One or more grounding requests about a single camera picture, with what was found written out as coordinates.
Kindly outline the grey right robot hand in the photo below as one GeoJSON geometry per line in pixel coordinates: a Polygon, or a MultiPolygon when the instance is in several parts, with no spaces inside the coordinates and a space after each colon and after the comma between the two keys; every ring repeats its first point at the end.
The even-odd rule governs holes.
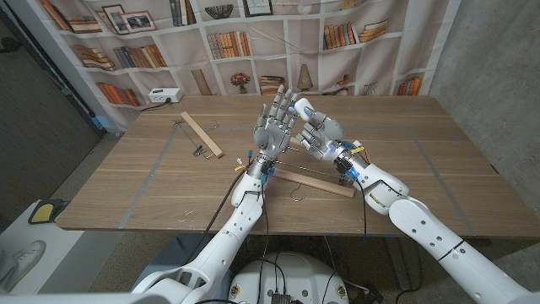
{"type": "Polygon", "coordinates": [[[315,111],[310,103],[294,108],[305,121],[301,133],[296,136],[300,143],[316,159],[333,163],[342,176],[358,181],[360,172],[370,164],[359,154],[364,146],[359,141],[345,141],[341,125],[326,114],[315,111]]]}

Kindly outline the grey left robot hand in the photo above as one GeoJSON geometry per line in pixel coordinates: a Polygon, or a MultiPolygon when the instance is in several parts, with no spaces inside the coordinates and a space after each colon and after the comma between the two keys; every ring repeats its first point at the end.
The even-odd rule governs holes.
{"type": "Polygon", "coordinates": [[[298,117],[294,109],[297,100],[298,95],[292,89],[286,90],[281,84],[272,106],[267,108],[266,104],[263,105],[253,133],[259,155],[247,170],[249,176],[260,179],[266,175],[277,158],[287,149],[298,117]]]}

